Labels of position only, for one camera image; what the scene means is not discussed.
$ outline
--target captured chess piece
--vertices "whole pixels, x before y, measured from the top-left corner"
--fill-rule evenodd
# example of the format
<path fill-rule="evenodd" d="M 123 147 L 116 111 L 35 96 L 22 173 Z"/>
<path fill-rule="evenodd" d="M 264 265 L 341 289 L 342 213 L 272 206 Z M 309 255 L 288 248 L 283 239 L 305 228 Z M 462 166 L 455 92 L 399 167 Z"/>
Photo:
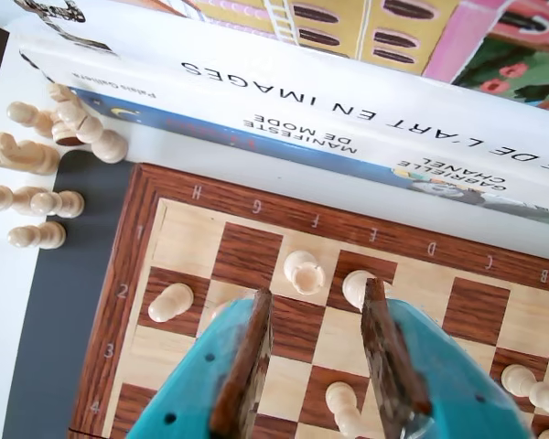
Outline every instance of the captured chess piece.
<path fill-rule="evenodd" d="M 37 215 L 30 208 L 30 200 L 45 191 L 41 187 L 25 186 L 13 192 L 6 186 L 0 186 L 0 210 L 12 208 L 21 215 Z"/>
<path fill-rule="evenodd" d="M 66 233 L 58 222 L 43 222 L 38 226 L 16 227 L 8 232 L 8 242 L 15 247 L 57 249 L 65 242 Z"/>
<path fill-rule="evenodd" d="M 167 322 L 185 313 L 193 305 L 193 291 L 185 284 L 172 284 L 165 288 L 148 306 L 148 316 L 157 323 Z"/>
<path fill-rule="evenodd" d="M 326 282 L 326 274 L 317 259 L 309 252 L 297 250 L 289 254 L 283 266 L 286 279 L 304 295 L 319 292 Z"/>
<path fill-rule="evenodd" d="M 38 215 L 57 215 L 62 218 L 76 218 L 83 212 L 85 201 L 71 190 L 42 192 L 30 200 L 30 209 Z"/>
<path fill-rule="evenodd" d="M 48 176 L 57 172 L 57 166 L 57 150 L 28 140 L 17 144 L 11 134 L 0 133 L 0 167 Z"/>
<path fill-rule="evenodd" d="M 356 393 L 345 382 L 334 382 L 326 390 L 326 403 L 339 432 L 344 436 L 357 437 L 364 434 L 364 427 L 357 407 Z"/>
<path fill-rule="evenodd" d="M 366 270 L 356 270 L 346 276 L 341 285 L 341 292 L 350 305 L 362 310 L 364 294 L 366 293 L 366 280 L 374 277 L 376 277 L 374 274 L 368 273 Z M 392 288 L 389 283 L 384 282 L 384 292 L 387 297 L 390 296 Z"/>
<path fill-rule="evenodd" d="M 24 102 L 12 102 L 6 110 L 8 117 L 26 127 L 33 127 L 37 134 L 52 138 L 53 121 L 50 112 L 42 112 L 37 107 Z"/>

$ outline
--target light square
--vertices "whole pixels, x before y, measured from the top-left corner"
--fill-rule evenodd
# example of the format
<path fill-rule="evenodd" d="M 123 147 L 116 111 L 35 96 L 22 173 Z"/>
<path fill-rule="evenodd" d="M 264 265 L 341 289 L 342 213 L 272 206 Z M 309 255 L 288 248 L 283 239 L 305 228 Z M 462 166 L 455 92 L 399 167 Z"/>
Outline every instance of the light square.
<path fill-rule="evenodd" d="M 225 226 L 223 216 L 187 204 L 165 202 L 167 212 L 156 239 L 152 264 L 211 277 Z"/>
<path fill-rule="evenodd" d="M 447 267 L 403 259 L 394 274 L 391 297 L 417 306 L 442 326 L 455 277 Z"/>
<path fill-rule="evenodd" d="M 258 412 L 298 421 L 310 373 L 311 365 L 308 363 L 272 356 Z"/>
<path fill-rule="evenodd" d="M 203 311 L 201 312 L 201 319 L 199 320 L 197 337 L 210 325 L 211 316 L 218 306 L 234 299 L 240 299 L 255 291 L 244 286 L 227 284 L 214 279 L 210 280 L 210 287 L 208 288 Z"/>
<path fill-rule="evenodd" d="M 369 377 L 360 323 L 360 314 L 326 308 L 313 364 Z"/>
<path fill-rule="evenodd" d="M 464 338 L 453 337 L 453 339 L 456 340 L 461 348 L 464 349 L 486 373 L 490 373 L 496 347 L 478 343 L 477 341 L 466 340 Z"/>
<path fill-rule="evenodd" d="M 549 291 L 512 286 L 497 346 L 549 357 Z"/>
<path fill-rule="evenodd" d="M 303 300 L 315 305 L 325 305 L 328 301 L 329 288 L 333 281 L 333 273 L 339 256 L 340 242 L 309 235 L 300 231 L 286 230 L 281 250 L 274 268 L 271 281 L 273 294 L 283 295 L 292 299 Z M 285 259 L 294 251 L 303 250 L 315 256 L 326 275 L 326 282 L 318 293 L 313 295 L 300 294 L 285 277 Z"/>
<path fill-rule="evenodd" d="M 130 354 L 124 363 L 124 382 L 158 390 L 193 343 L 194 337 L 136 327 Z"/>

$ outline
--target wooden chessboard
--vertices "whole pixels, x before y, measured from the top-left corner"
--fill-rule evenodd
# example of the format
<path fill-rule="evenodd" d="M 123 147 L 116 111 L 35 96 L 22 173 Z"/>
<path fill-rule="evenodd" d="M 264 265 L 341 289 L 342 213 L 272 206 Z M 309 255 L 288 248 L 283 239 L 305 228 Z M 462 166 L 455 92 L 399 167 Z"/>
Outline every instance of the wooden chessboard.
<path fill-rule="evenodd" d="M 312 252 L 328 280 L 297 293 L 285 257 Z M 519 363 L 549 382 L 549 261 L 158 166 L 132 175 L 85 358 L 70 437 L 122 438 L 207 327 L 216 305 L 268 287 L 273 356 L 254 437 L 340 438 L 325 403 L 347 382 L 383 437 L 359 311 L 341 292 L 365 269 L 424 309 L 500 382 Z M 148 305 L 185 283 L 193 306 L 155 323 Z M 549 415 L 516 399 L 538 434 Z"/>

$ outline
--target window illustration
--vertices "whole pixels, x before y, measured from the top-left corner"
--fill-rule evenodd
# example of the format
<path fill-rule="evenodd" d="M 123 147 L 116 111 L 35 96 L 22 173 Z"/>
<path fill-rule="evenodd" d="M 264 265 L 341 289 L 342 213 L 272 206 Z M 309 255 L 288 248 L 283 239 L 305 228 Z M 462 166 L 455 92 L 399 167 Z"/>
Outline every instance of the window illustration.
<path fill-rule="evenodd" d="M 415 20 L 431 20 L 438 14 L 434 7 L 417 0 L 384 0 L 382 8 L 396 16 Z"/>
<path fill-rule="evenodd" d="M 326 46 L 339 46 L 337 38 L 320 30 L 300 28 L 299 36 L 314 43 L 325 44 Z"/>
<path fill-rule="evenodd" d="M 312 5 L 302 5 L 296 4 L 293 5 L 295 10 L 295 15 L 308 20 L 321 21 L 323 23 L 338 23 L 339 18 L 334 14 L 322 9 L 321 7 L 316 7 Z"/>
<path fill-rule="evenodd" d="M 397 46 L 399 48 L 418 48 L 419 40 L 403 32 L 396 32 L 389 29 L 376 29 L 374 31 L 374 41 L 378 43 Z"/>

